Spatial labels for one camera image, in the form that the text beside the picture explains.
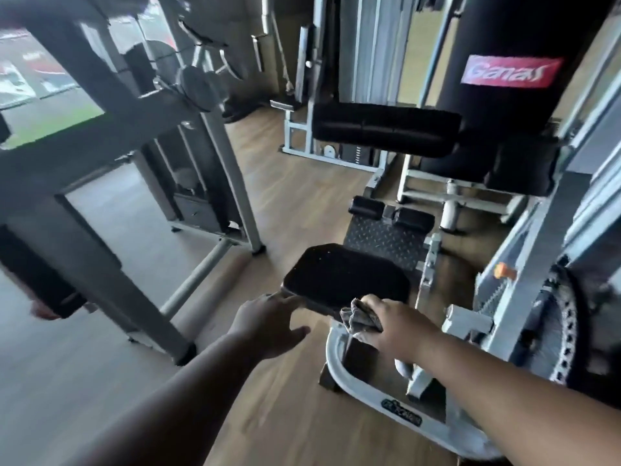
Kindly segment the person's right hand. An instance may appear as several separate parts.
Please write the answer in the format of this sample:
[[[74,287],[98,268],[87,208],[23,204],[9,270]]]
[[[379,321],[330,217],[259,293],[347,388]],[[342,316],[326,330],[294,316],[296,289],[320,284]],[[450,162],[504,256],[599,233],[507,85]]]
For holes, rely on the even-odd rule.
[[[370,346],[404,363],[430,368],[433,345],[441,330],[423,313],[398,301],[382,299],[384,331],[370,335]]]

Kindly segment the person's left hand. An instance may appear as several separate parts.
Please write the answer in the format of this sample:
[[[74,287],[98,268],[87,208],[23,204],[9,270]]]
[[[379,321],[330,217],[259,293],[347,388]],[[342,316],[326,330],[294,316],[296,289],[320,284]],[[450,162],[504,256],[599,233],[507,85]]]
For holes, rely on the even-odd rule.
[[[226,334],[242,353],[253,360],[276,358],[290,350],[281,349],[285,331],[291,328],[293,313],[304,307],[297,296],[282,292],[264,294],[242,305]]]

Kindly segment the grey cleaning cloth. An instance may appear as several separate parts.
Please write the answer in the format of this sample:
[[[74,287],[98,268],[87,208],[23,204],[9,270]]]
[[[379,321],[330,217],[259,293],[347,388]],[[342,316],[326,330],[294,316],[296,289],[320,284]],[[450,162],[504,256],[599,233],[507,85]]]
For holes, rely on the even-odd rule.
[[[339,315],[345,329],[359,342],[370,344],[370,335],[361,335],[361,330],[368,324],[368,319],[363,309],[360,308],[360,299],[352,299],[349,306],[340,309]]]

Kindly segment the person's left forearm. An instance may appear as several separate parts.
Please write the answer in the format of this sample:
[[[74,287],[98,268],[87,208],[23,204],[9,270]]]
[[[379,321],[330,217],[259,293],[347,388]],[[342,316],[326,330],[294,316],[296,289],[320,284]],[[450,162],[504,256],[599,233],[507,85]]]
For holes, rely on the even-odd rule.
[[[245,334],[222,336],[64,466],[203,466],[246,380],[275,356]]]

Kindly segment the person's right forearm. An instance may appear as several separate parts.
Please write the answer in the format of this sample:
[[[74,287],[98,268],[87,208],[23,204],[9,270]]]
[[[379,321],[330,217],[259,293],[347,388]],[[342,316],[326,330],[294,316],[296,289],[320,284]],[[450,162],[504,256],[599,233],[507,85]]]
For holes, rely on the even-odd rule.
[[[514,466],[621,466],[621,411],[453,336],[430,373]]]

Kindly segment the black padded machine seat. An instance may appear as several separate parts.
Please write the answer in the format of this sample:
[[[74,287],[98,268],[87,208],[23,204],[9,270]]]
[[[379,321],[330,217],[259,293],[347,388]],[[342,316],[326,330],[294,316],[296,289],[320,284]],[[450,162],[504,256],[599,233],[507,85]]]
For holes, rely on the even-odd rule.
[[[281,290],[301,297],[306,308],[340,319],[340,310],[353,299],[373,294],[407,303],[411,282],[392,261],[326,243],[307,248],[283,278]]]

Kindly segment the black diamond-plate footplate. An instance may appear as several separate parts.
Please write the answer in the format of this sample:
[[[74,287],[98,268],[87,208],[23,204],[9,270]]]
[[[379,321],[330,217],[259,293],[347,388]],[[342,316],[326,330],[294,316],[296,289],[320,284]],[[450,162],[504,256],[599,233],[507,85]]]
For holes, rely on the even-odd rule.
[[[401,270],[413,273],[419,262],[425,261],[428,249],[426,236],[382,220],[353,216],[346,231],[344,247],[384,258]]]

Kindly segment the black foam roller pad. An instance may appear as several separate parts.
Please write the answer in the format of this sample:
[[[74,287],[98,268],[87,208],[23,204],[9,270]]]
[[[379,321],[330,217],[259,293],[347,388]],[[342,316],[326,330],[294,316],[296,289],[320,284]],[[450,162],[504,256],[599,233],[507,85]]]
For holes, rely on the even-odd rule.
[[[421,235],[428,235],[435,226],[434,215],[407,207],[399,207],[392,221],[394,226]]]
[[[367,219],[379,220],[384,213],[385,204],[382,201],[356,195],[349,205],[348,212],[353,216],[362,216]]]

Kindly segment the black weight stack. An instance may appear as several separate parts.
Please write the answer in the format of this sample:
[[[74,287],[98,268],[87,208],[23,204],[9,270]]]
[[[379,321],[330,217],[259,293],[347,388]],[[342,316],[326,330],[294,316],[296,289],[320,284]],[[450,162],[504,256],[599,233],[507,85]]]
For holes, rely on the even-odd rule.
[[[221,187],[205,189],[199,181],[191,187],[176,184],[173,198],[187,225],[213,234],[228,234],[229,195]]]

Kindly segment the black padded bench cushion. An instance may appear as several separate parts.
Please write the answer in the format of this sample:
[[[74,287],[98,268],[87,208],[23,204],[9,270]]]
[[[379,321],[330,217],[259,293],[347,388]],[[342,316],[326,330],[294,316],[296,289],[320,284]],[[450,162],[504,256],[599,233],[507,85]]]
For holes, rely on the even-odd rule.
[[[462,131],[453,112],[368,103],[317,104],[312,117],[314,139],[371,147],[406,155],[450,155]]]

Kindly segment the round grey weight plate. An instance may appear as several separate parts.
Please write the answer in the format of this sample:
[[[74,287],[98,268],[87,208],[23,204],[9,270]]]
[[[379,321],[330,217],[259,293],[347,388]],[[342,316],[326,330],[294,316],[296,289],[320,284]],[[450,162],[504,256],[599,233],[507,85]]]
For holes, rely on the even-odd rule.
[[[221,106],[221,96],[212,84],[211,74],[193,65],[183,66],[176,73],[176,89],[201,112],[212,112]]]

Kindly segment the black punching bag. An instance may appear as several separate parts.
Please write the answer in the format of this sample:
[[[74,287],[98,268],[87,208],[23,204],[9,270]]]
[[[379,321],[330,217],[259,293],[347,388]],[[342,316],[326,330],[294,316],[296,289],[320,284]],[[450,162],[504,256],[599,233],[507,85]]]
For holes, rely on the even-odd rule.
[[[466,0],[435,107],[467,130],[540,133],[615,0]]]

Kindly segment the grey exercise machine frame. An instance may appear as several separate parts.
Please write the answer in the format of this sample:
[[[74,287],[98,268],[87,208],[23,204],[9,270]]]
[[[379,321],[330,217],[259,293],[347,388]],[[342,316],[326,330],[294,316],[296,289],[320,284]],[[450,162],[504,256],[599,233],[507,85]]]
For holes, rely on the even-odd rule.
[[[570,142],[552,193],[523,215],[477,279],[481,296],[494,264],[523,243],[493,317],[452,307],[442,328],[402,303],[375,296],[382,333],[362,342],[404,361],[446,390],[446,420],[436,421],[350,375],[338,358],[346,330],[332,327],[327,365],[354,398],[475,461],[507,458],[515,466],[621,466],[621,409],[568,387],[591,373],[589,306],[576,281],[605,283],[621,268],[621,71]],[[552,270],[559,274],[558,356],[547,377],[517,367],[518,338],[534,321],[535,301]]]

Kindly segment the white bench frame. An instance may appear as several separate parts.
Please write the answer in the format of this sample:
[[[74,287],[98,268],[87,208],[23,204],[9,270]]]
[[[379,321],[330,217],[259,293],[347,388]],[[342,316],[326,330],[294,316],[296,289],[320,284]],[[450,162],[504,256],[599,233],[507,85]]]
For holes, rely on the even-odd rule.
[[[502,224],[513,225],[526,210],[529,198],[525,195],[494,191],[470,181],[446,178],[420,169],[421,157],[406,155],[400,173],[396,202],[430,203],[441,206],[439,229],[451,235],[464,232],[458,228],[458,220],[463,209],[496,215]],[[429,191],[409,187],[410,180],[425,181],[441,185],[439,191]]]

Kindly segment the large grey weight machine frame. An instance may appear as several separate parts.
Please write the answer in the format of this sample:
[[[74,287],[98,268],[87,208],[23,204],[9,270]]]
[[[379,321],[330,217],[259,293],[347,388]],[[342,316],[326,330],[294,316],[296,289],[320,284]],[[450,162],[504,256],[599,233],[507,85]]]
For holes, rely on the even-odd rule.
[[[0,228],[56,268],[57,253],[103,266],[78,235],[107,243],[67,194],[129,162],[176,232],[264,251],[222,117],[222,76],[244,80],[239,42],[252,20],[245,0],[0,0],[0,44],[15,33],[51,60],[21,68],[15,48],[0,55],[0,95],[14,95],[0,99]],[[178,92],[186,65],[212,72],[219,109],[201,112]],[[175,185],[198,181],[229,195],[228,234],[182,221]]]

